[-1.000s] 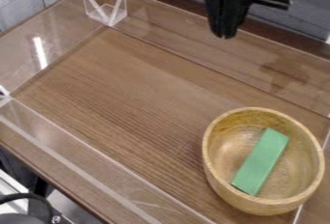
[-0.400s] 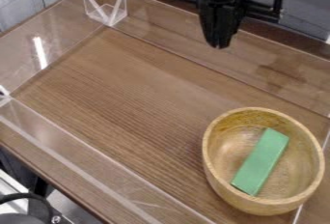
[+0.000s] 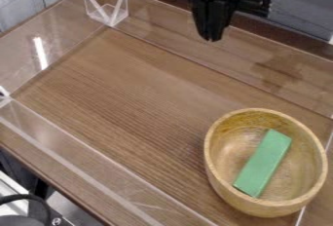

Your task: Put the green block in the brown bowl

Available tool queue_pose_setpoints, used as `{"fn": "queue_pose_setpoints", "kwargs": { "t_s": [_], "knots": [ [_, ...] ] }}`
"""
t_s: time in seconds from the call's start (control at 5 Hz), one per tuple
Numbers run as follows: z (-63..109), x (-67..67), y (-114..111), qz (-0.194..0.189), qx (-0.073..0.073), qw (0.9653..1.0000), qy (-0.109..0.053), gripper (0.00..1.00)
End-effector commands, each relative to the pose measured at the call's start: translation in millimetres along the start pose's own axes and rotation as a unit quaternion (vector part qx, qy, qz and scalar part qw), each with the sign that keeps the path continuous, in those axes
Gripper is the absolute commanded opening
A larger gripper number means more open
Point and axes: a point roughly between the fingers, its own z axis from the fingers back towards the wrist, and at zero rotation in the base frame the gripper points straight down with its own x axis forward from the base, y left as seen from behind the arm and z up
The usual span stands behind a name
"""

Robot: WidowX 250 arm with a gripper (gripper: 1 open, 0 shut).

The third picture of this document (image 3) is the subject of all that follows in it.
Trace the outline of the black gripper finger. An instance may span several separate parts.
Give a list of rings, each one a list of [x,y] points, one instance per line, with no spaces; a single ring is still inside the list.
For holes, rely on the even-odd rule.
[[[192,0],[192,13],[201,37],[205,40],[211,40],[212,39],[212,29],[211,29],[212,1]]]
[[[236,0],[216,0],[211,8],[211,30],[212,41],[216,42],[223,38],[225,28],[229,26],[233,14],[236,12]]]

